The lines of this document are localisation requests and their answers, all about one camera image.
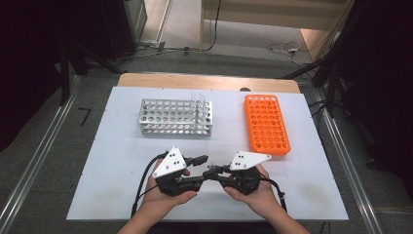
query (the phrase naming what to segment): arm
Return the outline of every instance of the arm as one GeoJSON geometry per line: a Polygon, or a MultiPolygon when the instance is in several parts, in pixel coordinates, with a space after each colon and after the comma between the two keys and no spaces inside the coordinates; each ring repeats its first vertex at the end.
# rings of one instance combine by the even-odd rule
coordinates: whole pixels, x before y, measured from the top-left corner
{"type": "MultiPolygon", "coordinates": [[[[261,165],[256,167],[261,174],[269,177],[268,172],[261,165]]],[[[264,217],[277,233],[309,233],[280,206],[274,196],[271,183],[261,181],[258,189],[247,196],[232,187],[225,187],[224,190],[234,200],[246,203],[255,213],[264,217]]]]}
{"type": "MultiPolygon", "coordinates": [[[[155,169],[161,164],[158,160],[155,169]]],[[[156,186],[155,178],[151,175],[148,177],[145,191],[156,186]]],[[[155,223],[162,220],[174,207],[185,204],[197,196],[195,191],[187,191],[176,197],[170,197],[161,193],[158,187],[155,187],[143,197],[139,209],[133,215],[131,220],[118,232],[118,234],[143,234],[146,233],[155,223]]]]}

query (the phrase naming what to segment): person's right hand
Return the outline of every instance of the person's right hand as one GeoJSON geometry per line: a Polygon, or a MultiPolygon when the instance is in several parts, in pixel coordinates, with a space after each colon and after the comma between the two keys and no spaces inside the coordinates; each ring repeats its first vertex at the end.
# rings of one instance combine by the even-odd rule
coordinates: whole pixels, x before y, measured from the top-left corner
{"type": "MultiPolygon", "coordinates": [[[[265,171],[261,165],[257,165],[256,167],[262,175],[269,178],[268,172],[265,171]]],[[[270,182],[261,181],[258,189],[249,195],[244,195],[237,189],[229,186],[225,187],[224,190],[234,200],[246,203],[255,213],[266,219],[270,214],[273,214],[278,209],[282,209],[274,195],[270,182]]]]}

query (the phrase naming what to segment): hand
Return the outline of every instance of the hand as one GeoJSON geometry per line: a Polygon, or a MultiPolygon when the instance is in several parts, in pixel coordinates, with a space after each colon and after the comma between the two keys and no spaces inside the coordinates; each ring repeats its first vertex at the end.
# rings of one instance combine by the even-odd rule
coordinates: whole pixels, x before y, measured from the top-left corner
{"type": "MultiPolygon", "coordinates": [[[[154,171],[162,161],[162,159],[157,161],[154,171]]],[[[183,174],[188,176],[190,173],[185,169],[183,174]]],[[[154,186],[156,186],[156,181],[151,174],[148,177],[145,191],[148,191],[154,186]]],[[[151,226],[162,220],[174,207],[187,203],[195,196],[197,196],[197,192],[186,191],[179,196],[170,197],[162,193],[158,187],[155,187],[144,195],[139,209],[119,234],[146,233],[151,226]]]]}
{"type": "MultiPolygon", "coordinates": [[[[269,178],[269,174],[261,165],[256,166],[258,171],[269,178]]],[[[246,203],[255,213],[264,218],[268,218],[274,211],[282,209],[276,196],[273,192],[273,187],[270,182],[261,181],[258,189],[249,195],[244,195],[237,189],[232,187],[225,187],[227,192],[234,200],[246,203]]]]}

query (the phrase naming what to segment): gray floor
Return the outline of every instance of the gray floor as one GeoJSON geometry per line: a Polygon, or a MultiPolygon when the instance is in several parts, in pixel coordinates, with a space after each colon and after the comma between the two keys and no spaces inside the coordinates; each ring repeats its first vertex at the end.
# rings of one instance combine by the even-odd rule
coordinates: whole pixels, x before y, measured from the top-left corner
{"type": "MultiPolygon", "coordinates": [[[[167,43],[171,43],[167,44],[169,47],[175,45],[196,47],[195,44],[190,45],[192,42],[183,45],[172,43],[178,42],[183,35],[175,36],[177,40],[168,39],[168,31],[166,30],[164,39],[168,39],[167,43]]],[[[288,41],[287,39],[302,40],[302,38],[294,36],[269,42],[270,44],[283,43],[288,41]]],[[[252,44],[248,44],[248,40],[253,41],[253,38],[245,39],[245,45],[250,47],[252,44]]],[[[225,47],[225,42],[217,40],[216,45],[217,47],[214,49],[221,52],[221,49],[225,47]]],[[[256,49],[247,49],[247,51],[257,52],[254,53],[254,56],[239,53],[240,50],[232,48],[230,51],[237,51],[237,54],[220,54],[210,51],[208,54],[191,53],[185,57],[183,53],[178,52],[145,58],[129,58],[119,60],[115,64],[129,72],[231,75],[263,79],[282,77],[297,68],[296,64],[283,55],[276,55],[274,58],[272,53],[261,49],[259,53],[256,49]],[[271,57],[257,56],[264,55],[264,53],[269,53],[271,57]]],[[[307,55],[300,58],[300,61],[309,62],[307,55]]],[[[125,224],[124,221],[69,222],[65,220],[77,182],[92,147],[105,104],[112,87],[117,85],[120,77],[119,74],[111,73],[95,64],[91,64],[91,68],[88,77],[81,78],[79,93],[74,99],[55,142],[47,154],[43,167],[16,216],[10,233],[116,233],[125,224]],[[92,110],[82,127],[81,124],[86,113],[79,108],[92,110]]],[[[309,85],[307,80],[313,74],[314,72],[309,72],[309,74],[295,79],[300,84],[300,90],[308,103],[317,100],[315,89],[309,85]]],[[[0,205],[3,205],[1,210],[3,210],[11,191],[19,182],[20,176],[51,124],[58,109],[59,95],[60,92],[57,91],[27,123],[13,144],[0,152],[0,205]]],[[[318,108],[318,106],[312,107],[312,111],[314,112],[318,108]]],[[[407,196],[402,182],[391,173],[379,172],[365,167],[369,157],[365,152],[355,123],[344,118],[339,109],[336,110],[336,115],[340,132],[345,139],[371,203],[377,211],[384,233],[411,233],[413,230],[413,224],[411,224],[413,203],[407,196]]],[[[342,192],[343,202],[350,218],[348,221],[331,222],[331,233],[368,233],[331,136],[323,121],[320,124],[320,132],[332,172],[342,192]]],[[[319,233],[321,222],[304,220],[300,220],[300,222],[312,233],[319,233]]]]}

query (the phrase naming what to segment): floor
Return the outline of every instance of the floor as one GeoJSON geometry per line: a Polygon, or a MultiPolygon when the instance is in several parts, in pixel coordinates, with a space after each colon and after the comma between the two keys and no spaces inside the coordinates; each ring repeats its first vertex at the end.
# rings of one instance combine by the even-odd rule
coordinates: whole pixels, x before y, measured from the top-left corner
{"type": "MultiPolygon", "coordinates": [[[[175,18],[172,14],[172,12],[176,12],[174,6],[179,6],[182,1],[173,0],[171,2],[168,17],[175,18]]],[[[170,43],[166,44],[169,47],[196,46],[195,37],[185,37],[188,44],[182,45],[177,44],[182,42],[179,39],[172,40],[173,30],[169,31],[169,28],[173,28],[172,22],[173,20],[165,22],[165,29],[159,39],[170,43]]],[[[244,25],[243,30],[249,31],[249,27],[250,25],[244,25]]],[[[285,40],[277,39],[271,43],[283,44],[290,40],[302,40],[299,35],[294,34],[294,29],[274,28],[274,30],[281,38],[284,33],[295,36],[290,38],[285,36],[285,40]]],[[[183,35],[185,34],[179,33],[174,38],[180,38],[183,35]]],[[[156,37],[147,37],[147,40],[157,42],[156,37]]],[[[230,54],[224,53],[225,44],[229,44],[229,42],[222,41],[222,37],[218,37],[215,52],[191,53],[189,56],[167,53],[161,56],[128,58],[117,61],[116,65],[130,72],[169,72],[259,78],[282,77],[294,71],[298,65],[283,53],[274,54],[267,50],[266,43],[270,43],[271,35],[269,37],[270,40],[266,39],[268,41],[265,41],[260,49],[246,48],[246,51],[256,52],[253,55],[234,48],[228,50],[228,52],[232,51],[230,54]]],[[[248,44],[248,40],[255,42],[248,37],[244,42],[244,45],[249,45],[246,47],[255,45],[255,43],[248,44]]],[[[149,52],[143,51],[137,56],[148,54],[149,52]]],[[[298,55],[294,55],[294,58],[303,63],[311,62],[306,58],[305,52],[302,54],[303,57],[299,58],[298,55]]],[[[67,112],[62,114],[64,121],[58,126],[58,131],[50,134],[52,144],[46,148],[46,151],[38,152],[37,149],[39,144],[46,143],[42,141],[43,136],[49,133],[48,128],[51,123],[54,123],[56,114],[64,111],[57,106],[59,92],[56,92],[45,102],[12,145],[0,152],[0,204],[4,204],[1,210],[7,207],[7,202],[11,202],[10,195],[13,191],[16,192],[17,184],[24,176],[27,165],[30,166],[30,162],[33,162],[32,159],[37,158],[37,163],[42,165],[35,172],[37,176],[33,176],[32,180],[29,181],[30,189],[20,193],[18,201],[21,203],[18,203],[16,213],[9,216],[13,223],[4,226],[3,224],[6,222],[5,216],[2,214],[0,233],[7,233],[5,230],[9,230],[9,233],[114,233],[125,224],[123,221],[68,222],[65,220],[110,91],[119,80],[119,74],[111,73],[94,63],[91,63],[90,67],[92,70],[88,77],[75,77],[73,79],[72,90],[76,92],[73,92],[70,105],[66,106],[67,112]],[[85,118],[88,109],[90,114],[88,118],[85,118]]],[[[314,72],[309,72],[303,77],[294,79],[299,84],[308,103],[323,99],[322,95],[324,94],[324,89],[315,89],[310,85],[309,79],[313,74],[314,72]]],[[[318,109],[319,105],[311,107],[312,112],[316,112],[318,109]]],[[[380,172],[374,168],[366,167],[369,156],[363,147],[355,123],[347,118],[340,109],[335,109],[335,112],[336,118],[334,120],[329,119],[323,113],[320,118],[315,118],[315,125],[319,128],[331,170],[341,191],[350,220],[329,222],[324,226],[322,233],[411,233],[413,229],[413,203],[404,191],[402,182],[389,172],[380,172]],[[345,167],[343,167],[342,157],[337,152],[337,142],[331,137],[332,130],[329,127],[331,122],[337,125],[362,188],[367,194],[375,215],[377,215],[380,229],[369,229],[365,217],[361,215],[362,204],[356,199],[355,189],[352,187],[345,167]]],[[[321,233],[322,222],[306,220],[300,220],[300,222],[312,233],[321,233]]]]}

